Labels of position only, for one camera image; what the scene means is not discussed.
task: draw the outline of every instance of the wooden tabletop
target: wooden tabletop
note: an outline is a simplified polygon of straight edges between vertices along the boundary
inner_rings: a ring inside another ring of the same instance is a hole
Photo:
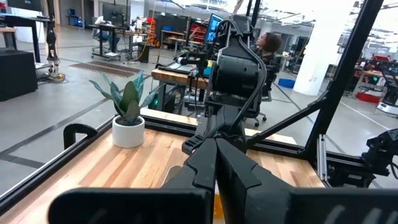
[[[15,28],[13,27],[0,27],[0,32],[15,32]]]
[[[181,123],[197,123],[193,118],[161,111],[141,109],[141,113]],[[256,132],[246,130],[247,135]],[[0,217],[0,223],[47,223],[51,201],[77,187],[160,187],[169,169],[182,166],[187,159],[181,151],[186,138],[149,129],[146,129],[145,138],[143,145],[123,149],[113,145],[109,130]],[[295,143],[291,137],[277,134],[269,139]],[[307,161],[250,150],[248,156],[290,185],[323,187]]]
[[[167,31],[167,30],[162,30],[162,32],[165,32],[165,33],[168,33],[168,34],[175,34],[175,35],[185,35],[183,33],[174,32],[174,31]]]
[[[142,32],[133,32],[131,30],[116,30],[117,34],[125,34],[125,35],[132,35],[132,36],[148,36],[148,34],[146,33],[142,33]]]
[[[186,41],[186,40],[175,38],[175,37],[169,37],[169,40],[175,40],[175,41],[179,41],[179,42],[185,42]],[[189,42],[192,43],[192,44],[197,44],[197,45],[201,44],[201,42],[197,42],[197,41],[193,41],[193,40],[190,40]]]
[[[155,70],[152,70],[150,72],[150,74],[152,75],[154,80],[176,83],[176,84],[186,85],[186,86],[189,86],[189,83],[190,83],[190,79],[188,78],[187,75],[180,74],[177,72],[168,72],[168,71],[163,71],[160,69],[155,69]],[[198,79],[198,88],[199,89],[202,89],[202,90],[207,89],[207,83],[209,82],[209,79],[205,78],[205,80],[206,81],[204,81],[204,79],[202,79],[202,78]],[[192,81],[192,83],[193,83],[192,85],[195,86],[196,80]]]

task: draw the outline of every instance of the black bracket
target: black bracket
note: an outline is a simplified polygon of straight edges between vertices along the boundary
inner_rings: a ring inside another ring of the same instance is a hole
[[[63,129],[63,149],[69,148],[76,142],[76,134],[87,134],[89,138],[98,134],[98,131],[85,124],[69,124]]]

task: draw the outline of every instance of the potted plant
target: potted plant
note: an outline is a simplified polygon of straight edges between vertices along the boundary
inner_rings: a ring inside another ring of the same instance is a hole
[[[111,93],[104,91],[98,83],[90,82],[101,94],[114,102],[114,107],[119,116],[113,119],[112,138],[113,144],[123,148],[131,148],[141,145],[144,142],[145,120],[140,116],[140,109],[148,106],[155,97],[159,86],[144,99],[141,105],[142,92],[144,90],[144,75],[140,71],[137,78],[127,82],[123,95],[114,82],[109,81],[106,75],[103,78],[108,83]]]

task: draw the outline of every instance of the blue bin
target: blue bin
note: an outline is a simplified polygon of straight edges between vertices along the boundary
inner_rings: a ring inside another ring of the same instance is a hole
[[[164,26],[162,30],[171,31],[171,30],[172,30],[172,27]]]
[[[278,81],[278,85],[286,87],[286,88],[293,88],[295,82],[296,82],[295,80],[290,80],[287,78],[280,78]]]

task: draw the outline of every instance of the floor mat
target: floor mat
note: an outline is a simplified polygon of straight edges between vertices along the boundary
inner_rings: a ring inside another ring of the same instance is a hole
[[[71,65],[73,68],[88,70],[91,72],[104,73],[106,75],[113,75],[121,78],[128,78],[137,74],[140,70],[136,68],[129,68],[120,65],[114,65],[106,62],[87,62]]]

